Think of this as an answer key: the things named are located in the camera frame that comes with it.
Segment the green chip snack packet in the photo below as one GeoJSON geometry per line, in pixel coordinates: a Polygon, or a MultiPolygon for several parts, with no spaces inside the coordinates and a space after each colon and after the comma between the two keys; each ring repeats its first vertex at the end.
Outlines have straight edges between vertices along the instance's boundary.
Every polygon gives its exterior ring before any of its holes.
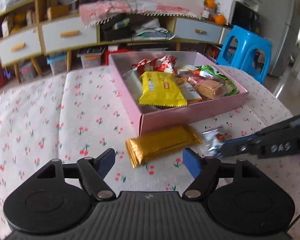
{"type": "Polygon", "coordinates": [[[223,75],[217,68],[205,64],[202,66],[196,67],[196,70],[199,70],[204,74],[204,77],[209,77],[217,82],[225,85],[226,94],[225,96],[235,95],[239,93],[236,85],[228,77],[223,75]]]}

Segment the red candy packet left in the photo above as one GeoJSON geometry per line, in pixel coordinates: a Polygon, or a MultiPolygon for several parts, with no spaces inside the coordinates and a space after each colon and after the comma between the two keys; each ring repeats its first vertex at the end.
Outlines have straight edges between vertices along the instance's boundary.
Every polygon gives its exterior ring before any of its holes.
{"type": "Polygon", "coordinates": [[[151,72],[154,70],[157,63],[157,58],[149,60],[143,59],[137,64],[132,65],[132,69],[136,70],[139,74],[143,74],[144,72],[151,72]]]}

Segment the pink cherry dust cloth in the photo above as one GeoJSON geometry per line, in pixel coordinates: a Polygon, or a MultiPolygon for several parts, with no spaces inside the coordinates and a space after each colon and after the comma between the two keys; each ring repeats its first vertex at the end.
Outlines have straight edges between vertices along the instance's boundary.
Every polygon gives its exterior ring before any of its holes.
{"type": "Polygon", "coordinates": [[[186,8],[145,1],[113,0],[85,3],[79,6],[78,12],[82,24],[87,27],[106,23],[120,14],[199,18],[186,8]]]}

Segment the orange fruit lower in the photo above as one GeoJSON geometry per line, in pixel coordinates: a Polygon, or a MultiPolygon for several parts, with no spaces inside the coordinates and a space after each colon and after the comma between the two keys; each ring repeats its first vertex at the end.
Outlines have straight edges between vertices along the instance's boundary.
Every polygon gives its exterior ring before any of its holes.
{"type": "Polygon", "coordinates": [[[218,15],[214,16],[213,20],[214,20],[215,24],[220,25],[220,26],[227,24],[227,19],[222,14],[218,14],[218,15]]]}

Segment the yellow snack packet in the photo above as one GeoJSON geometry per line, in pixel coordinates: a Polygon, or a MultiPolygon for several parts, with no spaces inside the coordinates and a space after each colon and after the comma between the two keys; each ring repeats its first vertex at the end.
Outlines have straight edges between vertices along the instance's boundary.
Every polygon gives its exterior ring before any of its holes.
{"type": "Polygon", "coordinates": [[[141,77],[140,105],[183,107],[187,101],[176,84],[175,76],[165,72],[144,72],[141,77]]]}

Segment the red candy packet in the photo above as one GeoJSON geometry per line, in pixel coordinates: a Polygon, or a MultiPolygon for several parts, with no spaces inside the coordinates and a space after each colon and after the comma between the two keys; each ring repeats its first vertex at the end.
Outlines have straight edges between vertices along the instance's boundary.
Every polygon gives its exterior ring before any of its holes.
{"type": "Polygon", "coordinates": [[[154,70],[157,63],[157,58],[149,60],[143,59],[137,64],[132,65],[132,69],[136,70],[139,74],[143,74],[144,72],[151,72],[154,70]]]}
{"type": "Polygon", "coordinates": [[[171,55],[165,55],[162,58],[156,61],[154,71],[156,72],[165,72],[175,75],[174,66],[177,61],[177,58],[171,55]]]}

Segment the orange cracker snack packet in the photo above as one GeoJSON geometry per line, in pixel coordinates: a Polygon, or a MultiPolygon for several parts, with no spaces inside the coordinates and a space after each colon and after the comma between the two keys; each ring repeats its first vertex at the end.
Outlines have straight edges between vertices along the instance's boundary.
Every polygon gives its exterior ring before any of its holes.
{"type": "Polygon", "coordinates": [[[194,87],[188,82],[186,78],[176,78],[176,84],[181,90],[181,93],[188,104],[202,101],[203,98],[196,92],[194,87]]]}

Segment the wooden tv cabinet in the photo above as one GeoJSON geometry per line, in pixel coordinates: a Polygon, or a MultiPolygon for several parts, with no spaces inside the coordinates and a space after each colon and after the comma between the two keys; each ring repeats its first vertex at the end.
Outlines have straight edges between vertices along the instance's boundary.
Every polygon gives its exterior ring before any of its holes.
{"type": "MultiPolygon", "coordinates": [[[[115,41],[104,41],[101,38],[101,24],[87,27],[82,24],[79,12],[68,14],[54,20],[47,18],[46,0],[24,0],[0,12],[0,22],[5,16],[34,6],[36,23],[22,27],[16,32],[3,37],[0,27],[0,63],[2,67],[14,67],[17,77],[20,76],[18,63],[30,60],[39,75],[42,74],[36,58],[59,52],[70,55],[73,50],[91,46],[101,46],[119,43],[151,43],[159,42],[158,38],[127,38],[115,41]]],[[[161,42],[172,42],[180,49],[181,43],[221,44],[230,28],[220,26],[200,18],[183,16],[145,16],[158,18],[168,31],[174,33],[174,38],[164,37],[161,42]]]]}

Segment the wafer biscuit clear packet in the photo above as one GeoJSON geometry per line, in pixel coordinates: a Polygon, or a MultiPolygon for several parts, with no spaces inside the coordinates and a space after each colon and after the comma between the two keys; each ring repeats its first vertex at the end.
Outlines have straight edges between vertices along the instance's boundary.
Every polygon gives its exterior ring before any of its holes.
{"type": "Polygon", "coordinates": [[[188,82],[195,91],[208,99],[216,99],[225,96],[225,85],[213,79],[203,78],[201,76],[191,76],[188,82]]]}

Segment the clear storage bin black lid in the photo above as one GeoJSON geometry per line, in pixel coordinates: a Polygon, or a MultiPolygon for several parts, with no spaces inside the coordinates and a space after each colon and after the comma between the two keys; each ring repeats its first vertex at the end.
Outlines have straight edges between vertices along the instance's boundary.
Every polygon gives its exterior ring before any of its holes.
{"type": "Polygon", "coordinates": [[[99,67],[102,63],[102,55],[104,47],[82,48],[77,53],[77,57],[81,59],[83,69],[99,67]]]}

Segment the small white blue candy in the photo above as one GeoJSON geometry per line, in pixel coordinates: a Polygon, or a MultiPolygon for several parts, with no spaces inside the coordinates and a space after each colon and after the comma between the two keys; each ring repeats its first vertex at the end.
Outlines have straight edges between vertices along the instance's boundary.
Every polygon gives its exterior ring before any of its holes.
{"type": "Polygon", "coordinates": [[[224,134],[223,126],[211,128],[201,133],[207,155],[215,158],[221,156],[219,150],[226,142],[224,134]]]}

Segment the black microwave oven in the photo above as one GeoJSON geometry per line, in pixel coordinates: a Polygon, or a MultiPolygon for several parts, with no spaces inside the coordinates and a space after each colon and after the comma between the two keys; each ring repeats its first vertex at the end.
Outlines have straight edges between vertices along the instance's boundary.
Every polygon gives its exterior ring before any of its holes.
{"type": "Polygon", "coordinates": [[[232,7],[232,16],[229,23],[231,25],[239,26],[252,33],[258,33],[258,25],[260,21],[259,14],[250,7],[238,1],[234,1],[232,7]]]}

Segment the clear storage bin blue lid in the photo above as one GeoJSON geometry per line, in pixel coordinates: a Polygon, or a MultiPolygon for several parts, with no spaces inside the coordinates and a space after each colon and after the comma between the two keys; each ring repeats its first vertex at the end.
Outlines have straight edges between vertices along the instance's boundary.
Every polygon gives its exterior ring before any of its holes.
{"type": "Polygon", "coordinates": [[[51,54],[46,60],[53,75],[58,75],[66,71],[66,53],[51,54]]]}

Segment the gold foil snack bar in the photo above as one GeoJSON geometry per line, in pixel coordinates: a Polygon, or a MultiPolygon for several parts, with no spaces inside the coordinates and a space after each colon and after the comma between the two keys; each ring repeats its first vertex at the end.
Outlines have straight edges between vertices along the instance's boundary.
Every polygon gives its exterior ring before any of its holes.
{"type": "Polygon", "coordinates": [[[178,125],[127,139],[125,147],[132,167],[136,168],[146,162],[201,143],[202,139],[194,128],[189,125],[178,125]]]}

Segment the black bag on shelf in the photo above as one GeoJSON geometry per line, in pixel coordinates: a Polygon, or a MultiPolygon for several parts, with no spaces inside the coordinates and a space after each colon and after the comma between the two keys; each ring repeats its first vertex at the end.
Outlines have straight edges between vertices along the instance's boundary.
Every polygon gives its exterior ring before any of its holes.
{"type": "Polygon", "coordinates": [[[101,38],[104,41],[115,41],[131,38],[134,34],[127,14],[119,14],[100,26],[101,38]]]}

